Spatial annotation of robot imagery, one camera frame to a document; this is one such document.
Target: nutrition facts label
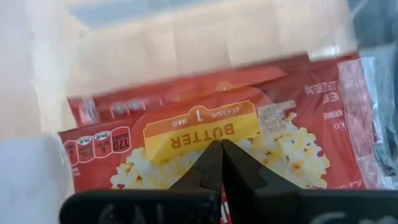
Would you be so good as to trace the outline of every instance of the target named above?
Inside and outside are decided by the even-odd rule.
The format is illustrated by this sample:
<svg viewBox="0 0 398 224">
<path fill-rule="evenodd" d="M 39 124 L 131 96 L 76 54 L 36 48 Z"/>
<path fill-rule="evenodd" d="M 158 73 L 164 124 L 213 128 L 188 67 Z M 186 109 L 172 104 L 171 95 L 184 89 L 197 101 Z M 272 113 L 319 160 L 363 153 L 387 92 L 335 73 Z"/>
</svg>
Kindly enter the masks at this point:
<svg viewBox="0 0 398 224">
<path fill-rule="evenodd" d="M 131 149 L 130 129 L 119 127 L 112 131 L 102 131 L 94 136 L 83 136 L 64 144 L 72 166 L 78 163 L 101 159 L 111 154 L 124 153 Z"/>
</svg>

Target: red packaging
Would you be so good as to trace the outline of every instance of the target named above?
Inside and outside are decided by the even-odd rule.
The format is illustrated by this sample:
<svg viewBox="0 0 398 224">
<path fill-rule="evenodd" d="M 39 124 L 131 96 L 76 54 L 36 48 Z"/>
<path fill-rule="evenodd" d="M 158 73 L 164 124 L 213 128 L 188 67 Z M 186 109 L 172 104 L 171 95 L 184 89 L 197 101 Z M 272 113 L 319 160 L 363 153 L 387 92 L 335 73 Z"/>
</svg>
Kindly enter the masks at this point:
<svg viewBox="0 0 398 224">
<path fill-rule="evenodd" d="M 273 80 L 287 75 L 285 71 L 295 70 L 307 63 L 309 58 L 299 55 L 276 62 L 201 74 L 197 78 L 182 77 L 98 96 L 71 97 L 68 98 L 68 102 L 77 125 L 81 127 L 214 94 L 225 88 L 223 82 L 233 84 L 237 88 Z"/>
<path fill-rule="evenodd" d="M 214 73 L 206 91 L 192 94 L 187 86 L 208 77 L 157 85 L 167 102 L 161 108 L 60 133 L 75 190 L 167 189 L 219 139 L 303 188 L 377 188 L 370 97 L 357 59 Z"/>
</svg>

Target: white surface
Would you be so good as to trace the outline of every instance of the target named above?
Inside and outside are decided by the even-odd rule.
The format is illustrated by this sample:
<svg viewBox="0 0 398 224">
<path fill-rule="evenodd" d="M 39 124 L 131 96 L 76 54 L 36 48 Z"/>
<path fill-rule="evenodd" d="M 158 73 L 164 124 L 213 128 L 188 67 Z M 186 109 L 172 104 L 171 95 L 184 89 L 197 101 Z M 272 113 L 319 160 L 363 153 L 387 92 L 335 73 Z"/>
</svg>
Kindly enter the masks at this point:
<svg viewBox="0 0 398 224">
<path fill-rule="evenodd" d="M 58 136 L 0 141 L 0 222 L 55 224 L 73 192 L 67 155 Z"/>
<path fill-rule="evenodd" d="M 222 1 L 101 30 L 67 11 L 82 1 L 0 1 L 2 138 L 74 127 L 67 95 L 356 47 L 345 0 Z"/>
</svg>

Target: plastic wrap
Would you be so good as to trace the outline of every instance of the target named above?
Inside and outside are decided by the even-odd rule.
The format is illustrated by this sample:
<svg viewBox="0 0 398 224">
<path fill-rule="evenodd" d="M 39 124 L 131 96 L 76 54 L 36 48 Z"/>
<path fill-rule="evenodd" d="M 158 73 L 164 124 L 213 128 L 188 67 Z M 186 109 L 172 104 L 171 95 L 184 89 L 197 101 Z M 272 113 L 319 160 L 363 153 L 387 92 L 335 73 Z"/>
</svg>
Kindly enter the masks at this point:
<svg viewBox="0 0 398 224">
<path fill-rule="evenodd" d="M 383 45 L 361 51 L 366 84 L 373 102 L 373 124 L 377 133 L 374 153 L 382 167 L 384 185 L 397 187 L 397 111 L 394 80 L 397 47 Z"/>
</svg>

